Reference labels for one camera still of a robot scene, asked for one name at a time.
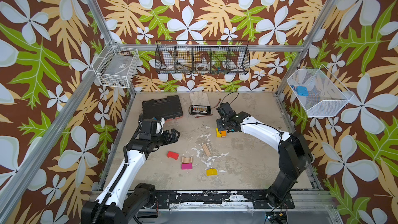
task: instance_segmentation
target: small parts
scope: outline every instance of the small parts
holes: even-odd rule
[[[217,170],[216,169],[208,169],[208,170],[206,170],[206,175],[207,176],[217,175]]]
[[[169,152],[169,153],[167,153],[167,157],[172,157],[172,158],[174,158],[175,160],[178,160],[178,153]]]
[[[217,133],[217,137],[220,138],[221,137],[221,133],[218,131],[218,128],[216,128],[216,133]]]
[[[203,148],[203,151],[205,151],[206,156],[210,157],[210,150],[209,150],[209,148],[207,147],[207,145],[206,145],[206,144],[203,144],[203,145],[202,145],[202,148]]]
[[[219,132],[218,128],[216,128],[216,133],[218,138],[224,138],[226,137],[226,131],[221,131]]]
[[[191,163],[183,163],[181,164],[181,169],[192,169]]]
[[[192,163],[193,158],[192,157],[182,157],[181,162],[182,163]]]

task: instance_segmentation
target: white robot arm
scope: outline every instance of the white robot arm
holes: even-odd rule
[[[268,188],[267,197],[272,207],[280,206],[301,172],[313,162],[313,155],[304,137],[299,133],[283,132],[264,124],[246,112],[236,114],[229,103],[221,103],[217,112],[221,117],[217,119],[219,131],[250,134],[278,152],[281,170]]]

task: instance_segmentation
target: wallpaper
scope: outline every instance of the wallpaper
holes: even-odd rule
[[[298,44],[326,0],[97,0],[115,42]],[[295,52],[251,52],[242,75],[158,75],[154,52],[140,52],[133,79],[137,91],[275,91]]]
[[[344,223],[398,221],[397,0],[338,0],[302,68],[325,65],[354,94],[337,116],[308,118],[286,87],[292,123],[304,134]]]
[[[0,0],[0,194],[103,48],[86,3]],[[94,83],[7,223],[80,222],[129,100]]]

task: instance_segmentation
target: pink block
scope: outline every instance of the pink block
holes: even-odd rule
[[[183,163],[181,164],[181,169],[192,169],[191,163]]]

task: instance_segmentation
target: blue object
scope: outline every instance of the blue object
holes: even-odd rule
[[[297,86],[296,87],[296,92],[299,96],[308,96],[308,90],[306,87],[303,86]]]

